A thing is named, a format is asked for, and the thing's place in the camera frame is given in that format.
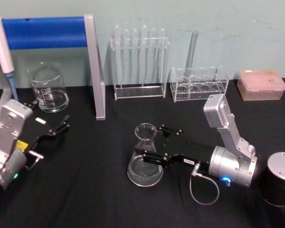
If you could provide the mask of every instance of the blue led light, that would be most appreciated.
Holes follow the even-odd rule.
[[[229,177],[223,177],[221,180],[224,181],[224,182],[231,183],[231,179]]]

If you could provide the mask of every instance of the blue padded bar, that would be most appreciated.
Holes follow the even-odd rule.
[[[84,17],[3,19],[11,50],[86,47]]]

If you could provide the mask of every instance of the robotic arm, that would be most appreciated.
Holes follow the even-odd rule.
[[[161,134],[156,136],[155,141],[157,151],[163,156],[140,148],[135,148],[136,152],[143,155],[145,162],[164,168],[174,163],[184,163],[194,166],[192,176],[214,182],[199,173],[204,171],[225,182],[227,186],[235,183],[248,188],[259,188],[269,204],[285,206],[285,152],[277,152],[267,160],[257,157],[254,146],[240,137],[224,94],[211,95],[204,106],[204,113],[210,127],[217,128],[220,132],[225,148],[213,148],[188,141],[183,137],[182,130],[174,131],[162,125],[158,129]]]
[[[33,117],[31,108],[37,102],[26,106],[11,99],[12,91],[1,69],[0,83],[3,87],[0,98],[0,190],[5,190],[23,167],[30,170],[43,159],[43,155],[33,151],[34,147],[40,140],[55,138],[67,130],[69,116],[53,129],[45,120]],[[27,164],[29,157],[35,157],[30,167]]]

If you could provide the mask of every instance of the cable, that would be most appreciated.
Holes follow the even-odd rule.
[[[202,202],[198,201],[198,200],[194,197],[194,195],[193,195],[193,193],[192,193],[192,187],[191,187],[191,178],[192,178],[192,177],[195,177],[195,176],[190,175],[189,188],[190,188],[190,194],[191,194],[192,198],[194,199],[195,202],[197,202],[197,203],[200,204],[200,205],[208,206],[208,205],[214,204],[214,203],[219,199],[219,186],[218,186],[218,184],[217,184],[213,179],[211,179],[211,178],[209,178],[209,177],[206,177],[206,176],[203,176],[203,175],[200,174],[200,173],[197,173],[196,176],[211,181],[211,182],[215,185],[215,187],[217,188],[217,190],[218,190],[218,195],[217,195],[217,197],[215,198],[215,200],[212,201],[212,202],[210,202],[210,203],[202,203]]]

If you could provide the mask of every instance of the wall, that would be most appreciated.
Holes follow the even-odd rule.
[[[106,83],[108,42],[116,24],[165,28],[169,67],[184,67],[190,35],[198,30],[195,66],[222,64],[229,77],[245,69],[277,69],[285,77],[285,0],[0,0],[4,18],[81,16],[93,13]],[[87,85],[86,48],[13,51],[16,86],[36,61],[62,64],[67,86]]]

